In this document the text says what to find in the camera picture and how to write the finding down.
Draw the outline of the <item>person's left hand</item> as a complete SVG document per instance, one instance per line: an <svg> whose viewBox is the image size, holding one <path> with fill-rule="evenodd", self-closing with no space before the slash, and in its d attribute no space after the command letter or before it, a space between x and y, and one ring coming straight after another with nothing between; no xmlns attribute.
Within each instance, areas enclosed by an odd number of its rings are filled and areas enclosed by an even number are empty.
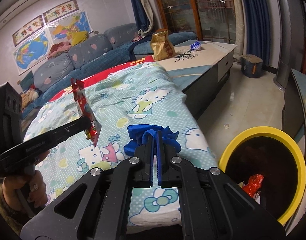
<svg viewBox="0 0 306 240"><path fill-rule="evenodd" d="M7 176L2 183L2 192L7 205L15 211L28 213L29 204L38 208L47 202L46 184L39 171L32 176Z"/></svg>

